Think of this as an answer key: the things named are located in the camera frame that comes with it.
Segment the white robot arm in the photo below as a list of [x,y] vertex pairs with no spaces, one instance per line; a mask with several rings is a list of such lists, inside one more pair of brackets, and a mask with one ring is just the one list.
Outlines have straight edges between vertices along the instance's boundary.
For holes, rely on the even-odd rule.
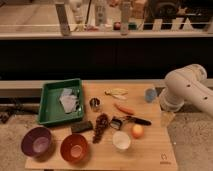
[[163,110],[161,126],[167,127],[186,101],[213,119],[213,90],[206,87],[206,69],[199,64],[190,64],[170,71],[164,79],[165,88],[159,94]]

